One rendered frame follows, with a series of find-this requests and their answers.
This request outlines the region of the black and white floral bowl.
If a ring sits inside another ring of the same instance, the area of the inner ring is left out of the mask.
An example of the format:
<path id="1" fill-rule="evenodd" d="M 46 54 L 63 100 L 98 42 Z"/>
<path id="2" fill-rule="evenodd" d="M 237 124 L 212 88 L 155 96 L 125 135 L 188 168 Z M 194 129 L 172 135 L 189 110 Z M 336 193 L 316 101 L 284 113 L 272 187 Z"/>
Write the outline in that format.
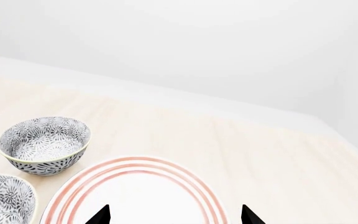
<path id="1" fill-rule="evenodd" d="M 20 177 L 0 174 L 0 224 L 32 224 L 37 207 L 32 184 Z"/>
<path id="2" fill-rule="evenodd" d="M 57 175 L 77 163 L 91 139 L 83 122 L 67 117 L 40 117 L 11 126 L 0 137 L 0 151 L 22 172 Z"/>

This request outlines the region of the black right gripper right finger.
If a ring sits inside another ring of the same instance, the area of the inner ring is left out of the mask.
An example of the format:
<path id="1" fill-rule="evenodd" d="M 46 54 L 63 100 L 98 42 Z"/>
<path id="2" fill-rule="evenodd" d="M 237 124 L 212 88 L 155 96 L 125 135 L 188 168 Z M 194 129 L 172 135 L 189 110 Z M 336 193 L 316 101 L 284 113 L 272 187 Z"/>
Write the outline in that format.
<path id="1" fill-rule="evenodd" d="M 266 224 L 247 205 L 242 205 L 242 224 Z"/>

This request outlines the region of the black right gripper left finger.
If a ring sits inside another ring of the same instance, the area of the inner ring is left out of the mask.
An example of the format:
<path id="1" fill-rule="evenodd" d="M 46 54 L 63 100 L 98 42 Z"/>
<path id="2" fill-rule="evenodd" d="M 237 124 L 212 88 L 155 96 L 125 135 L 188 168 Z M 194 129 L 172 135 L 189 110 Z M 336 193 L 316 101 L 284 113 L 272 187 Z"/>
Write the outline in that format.
<path id="1" fill-rule="evenodd" d="M 94 214 L 85 224 L 110 224 L 111 214 L 109 205 L 105 205 Z"/>

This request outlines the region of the white plate with red rings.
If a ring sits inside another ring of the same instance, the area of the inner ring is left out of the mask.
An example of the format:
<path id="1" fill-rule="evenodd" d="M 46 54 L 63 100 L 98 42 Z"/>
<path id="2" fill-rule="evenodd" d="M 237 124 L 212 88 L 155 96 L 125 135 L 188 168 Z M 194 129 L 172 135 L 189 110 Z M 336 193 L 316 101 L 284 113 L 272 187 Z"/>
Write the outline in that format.
<path id="1" fill-rule="evenodd" d="M 68 179 L 46 206 L 40 224 L 86 224 L 109 207 L 109 224 L 230 224 L 213 190 L 176 163 L 118 157 Z"/>

